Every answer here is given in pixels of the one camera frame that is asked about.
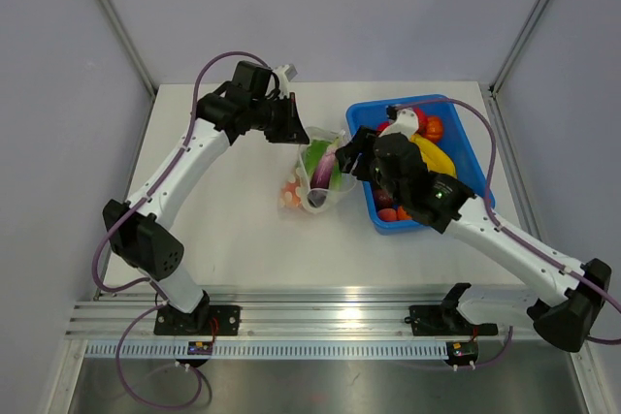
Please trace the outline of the purple onion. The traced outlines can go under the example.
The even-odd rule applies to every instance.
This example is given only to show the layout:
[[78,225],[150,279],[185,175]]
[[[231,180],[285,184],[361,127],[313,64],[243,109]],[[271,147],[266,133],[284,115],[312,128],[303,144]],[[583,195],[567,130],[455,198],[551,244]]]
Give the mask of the purple onion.
[[336,161],[335,152],[335,149],[327,149],[312,174],[307,195],[307,200],[312,207],[321,207],[325,203]]

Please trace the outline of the green lettuce head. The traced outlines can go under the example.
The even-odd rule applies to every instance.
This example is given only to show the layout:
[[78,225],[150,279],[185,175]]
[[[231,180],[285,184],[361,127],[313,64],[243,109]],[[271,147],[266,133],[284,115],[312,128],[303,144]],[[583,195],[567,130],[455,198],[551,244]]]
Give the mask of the green lettuce head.
[[336,152],[343,145],[339,138],[333,140],[313,139],[299,151],[303,179],[308,191],[348,192],[356,181],[340,168]]

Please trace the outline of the clear dotted zip top bag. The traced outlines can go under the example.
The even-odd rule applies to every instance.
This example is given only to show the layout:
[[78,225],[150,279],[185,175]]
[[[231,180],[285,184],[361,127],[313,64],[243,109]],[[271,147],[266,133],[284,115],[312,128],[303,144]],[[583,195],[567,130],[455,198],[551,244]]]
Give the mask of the clear dotted zip top bag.
[[298,146],[294,164],[278,192],[281,212],[322,213],[357,184],[352,175],[341,171],[336,158],[336,151],[349,142],[349,134],[318,127],[308,127],[306,131],[310,142]]

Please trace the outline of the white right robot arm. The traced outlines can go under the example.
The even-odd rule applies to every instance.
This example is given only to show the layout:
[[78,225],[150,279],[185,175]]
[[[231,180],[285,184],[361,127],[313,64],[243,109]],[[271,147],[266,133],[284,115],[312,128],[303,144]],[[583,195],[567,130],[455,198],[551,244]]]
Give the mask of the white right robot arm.
[[471,324],[491,323],[531,327],[570,353],[589,340],[608,297],[612,269],[607,263],[583,263],[502,223],[465,183],[429,170],[418,146],[401,133],[380,135],[362,127],[337,149],[336,159],[343,172],[384,189],[415,222],[473,247],[535,294],[527,307],[460,296],[441,308],[447,330],[461,333]]

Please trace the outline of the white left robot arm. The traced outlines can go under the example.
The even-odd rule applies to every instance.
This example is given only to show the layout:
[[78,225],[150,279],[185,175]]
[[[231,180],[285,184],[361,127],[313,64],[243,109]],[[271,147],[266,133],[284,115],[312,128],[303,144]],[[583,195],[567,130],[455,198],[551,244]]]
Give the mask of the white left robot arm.
[[296,74],[291,64],[272,69],[244,53],[230,80],[210,93],[193,93],[188,129],[155,173],[128,200],[105,205],[105,239],[113,254],[162,300],[156,334],[219,331],[223,314],[182,266],[184,247],[171,228],[210,165],[246,132],[259,131],[269,143],[309,142],[289,89]]

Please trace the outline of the yellow banana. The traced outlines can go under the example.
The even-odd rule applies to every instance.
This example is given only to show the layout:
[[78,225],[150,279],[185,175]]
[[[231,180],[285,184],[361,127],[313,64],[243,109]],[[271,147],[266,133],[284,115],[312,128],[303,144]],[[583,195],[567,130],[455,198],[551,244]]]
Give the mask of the yellow banana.
[[409,141],[417,146],[422,161],[430,172],[457,177],[455,164],[435,143],[415,133]]

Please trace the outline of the red apple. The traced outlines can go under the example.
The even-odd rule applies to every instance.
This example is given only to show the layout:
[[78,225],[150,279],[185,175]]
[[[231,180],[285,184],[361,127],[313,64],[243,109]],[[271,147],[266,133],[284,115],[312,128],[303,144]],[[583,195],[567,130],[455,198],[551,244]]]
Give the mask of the red apple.
[[418,133],[424,133],[427,127],[427,123],[428,123],[428,117],[426,115],[426,113],[424,111],[422,111],[419,108],[414,108],[413,109],[414,114],[417,117],[418,120]]

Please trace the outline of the blue plastic bin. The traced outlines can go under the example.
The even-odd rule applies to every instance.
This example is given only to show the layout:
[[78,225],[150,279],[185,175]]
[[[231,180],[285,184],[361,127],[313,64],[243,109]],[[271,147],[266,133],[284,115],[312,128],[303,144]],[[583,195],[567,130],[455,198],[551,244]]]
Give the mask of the blue plastic bin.
[[[426,115],[436,115],[441,118],[444,135],[438,143],[439,148],[455,164],[458,179],[472,188],[478,197],[483,197],[489,163],[483,160],[479,144],[472,141],[474,131],[466,126],[474,115],[468,110],[460,111],[448,97],[441,94],[429,94],[356,103],[345,111],[347,128],[352,134],[362,126],[375,129],[388,120],[387,108],[404,104],[417,104]],[[412,220],[398,220],[392,223],[380,221],[376,215],[374,191],[375,187],[370,183],[361,184],[365,213],[368,217],[367,223],[377,234],[394,236],[427,229],[426,226]]]

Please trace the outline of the orange small pumpkin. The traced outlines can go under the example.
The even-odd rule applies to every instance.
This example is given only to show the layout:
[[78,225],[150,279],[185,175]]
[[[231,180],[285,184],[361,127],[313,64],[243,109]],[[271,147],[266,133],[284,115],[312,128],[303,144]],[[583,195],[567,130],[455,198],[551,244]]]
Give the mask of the orange small pumpkin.
[[440,117],[429,115],[422,136],[432,143],[441,141],[444,135],[444,127]]

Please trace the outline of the small pink peach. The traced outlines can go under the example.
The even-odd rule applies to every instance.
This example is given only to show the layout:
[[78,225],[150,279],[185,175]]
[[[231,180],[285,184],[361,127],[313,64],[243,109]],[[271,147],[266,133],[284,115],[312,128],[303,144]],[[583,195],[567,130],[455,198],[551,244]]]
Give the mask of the small pink peach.
[[398,213],[394,208],[383,208],[376,213],[378,219],[385,223],[392,223],[399,220]]

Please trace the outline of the orange fruit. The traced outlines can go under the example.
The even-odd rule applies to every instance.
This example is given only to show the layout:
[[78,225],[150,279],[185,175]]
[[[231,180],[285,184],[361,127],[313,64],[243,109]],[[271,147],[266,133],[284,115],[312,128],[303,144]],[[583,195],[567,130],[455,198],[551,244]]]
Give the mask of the orange fruit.
[[412,217],[406,212],[403,207],[397,208],[397,218],[399,221],[411,221]]

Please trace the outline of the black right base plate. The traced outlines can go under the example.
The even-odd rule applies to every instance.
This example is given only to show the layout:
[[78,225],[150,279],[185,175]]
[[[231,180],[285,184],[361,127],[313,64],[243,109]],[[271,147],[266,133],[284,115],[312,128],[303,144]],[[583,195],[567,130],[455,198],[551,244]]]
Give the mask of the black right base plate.
[[496,324],[475,325],[455,308],[440,304],[415,304],[409,307],[404,322],[414,336],[496,336]]

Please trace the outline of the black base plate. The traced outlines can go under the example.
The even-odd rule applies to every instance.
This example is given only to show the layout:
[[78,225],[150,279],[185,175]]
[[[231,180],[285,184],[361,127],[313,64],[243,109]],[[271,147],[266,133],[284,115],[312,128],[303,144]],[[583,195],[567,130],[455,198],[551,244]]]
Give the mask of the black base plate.
[[496,324],[475,325],[455,308],[440,304],[415,304],[409,307],[404,322],[414,336],[496,336]]
[[236,305],[210,305],[186,314],[167,305],[157,311],[153,332],[164,336],[235,336],[241,310]]

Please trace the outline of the aluminium rail frame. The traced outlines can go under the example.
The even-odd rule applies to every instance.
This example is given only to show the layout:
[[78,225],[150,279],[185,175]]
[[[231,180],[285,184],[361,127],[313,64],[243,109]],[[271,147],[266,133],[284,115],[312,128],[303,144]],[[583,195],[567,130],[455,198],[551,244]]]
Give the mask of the aluminium rail frame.
[[134,292],[76,303],[64,338],[92,358],[438,362],[453,340],[411,330],[409,307],[431,295],[225,290],[212,300],[238,309],[215,336],[156,334],[153,295]]

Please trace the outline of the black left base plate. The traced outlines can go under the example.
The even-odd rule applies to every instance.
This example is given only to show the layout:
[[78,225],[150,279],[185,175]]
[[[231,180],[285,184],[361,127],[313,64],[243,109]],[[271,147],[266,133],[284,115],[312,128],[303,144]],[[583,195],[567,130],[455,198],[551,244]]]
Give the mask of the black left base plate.
[[157,311],[153,332],[164,336],[235,336],[241,310],[236,305],[210,305],[186,314],[167,305]]

